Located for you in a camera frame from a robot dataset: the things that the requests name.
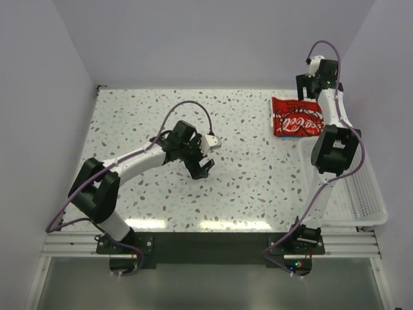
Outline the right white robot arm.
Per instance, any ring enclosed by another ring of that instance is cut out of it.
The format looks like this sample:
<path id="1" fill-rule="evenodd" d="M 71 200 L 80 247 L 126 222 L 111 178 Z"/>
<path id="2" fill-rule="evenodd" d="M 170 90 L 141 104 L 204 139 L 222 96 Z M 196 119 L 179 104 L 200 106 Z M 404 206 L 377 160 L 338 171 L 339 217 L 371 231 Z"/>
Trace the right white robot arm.
<path id="1" fill-rule="evenodd" d="M 298 99 L 315 99 L 323 113 L 324 128 L 312 149 L 314 168 L 307 209 L 296 219 L 284 248 L 296 254 L 322 246 L 321 226 L 327 203 L 339 177 L 347 171 L 358 149 L 359 130 L 351 130 L 339 82 L 339 63 L 315 56 L 307 59 L 308 73 L 296 77 Z"/>

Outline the white t shirt red print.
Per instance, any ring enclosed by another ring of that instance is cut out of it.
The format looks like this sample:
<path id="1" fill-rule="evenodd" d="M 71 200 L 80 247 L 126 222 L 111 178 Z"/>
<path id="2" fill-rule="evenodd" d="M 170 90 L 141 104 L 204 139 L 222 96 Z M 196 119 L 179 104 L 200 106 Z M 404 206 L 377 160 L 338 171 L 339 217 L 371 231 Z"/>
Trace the white t shirt red print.
<path id="1" fill-rule="evenodd" d="M 272 128 L 276 137 L 318 136 L 324 129 L 323 113 L 315 101 L 271 99 Z"/>

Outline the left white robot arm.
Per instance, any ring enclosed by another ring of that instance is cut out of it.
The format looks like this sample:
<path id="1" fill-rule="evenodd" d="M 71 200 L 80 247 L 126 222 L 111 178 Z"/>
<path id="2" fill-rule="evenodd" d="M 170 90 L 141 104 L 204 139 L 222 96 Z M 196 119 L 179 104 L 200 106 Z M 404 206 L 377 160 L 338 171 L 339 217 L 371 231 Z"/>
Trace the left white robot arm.
<path id="1" fill-rule="evenodd" d="M 68 201 L 111 239 L 119 253 L 138 246 L 133 228 L 116 211 L 119 189 L 140 174 L 173 161 L 182 161 L 194 180 L 208 177 L 214 161 L 200 164 L 221 146 L 213 132 L 200 134 L 194 126 L 178 121 L 171 130 L 151 138 L 141 148 L 111 160 L 84 162 L 68 194 Z"/>

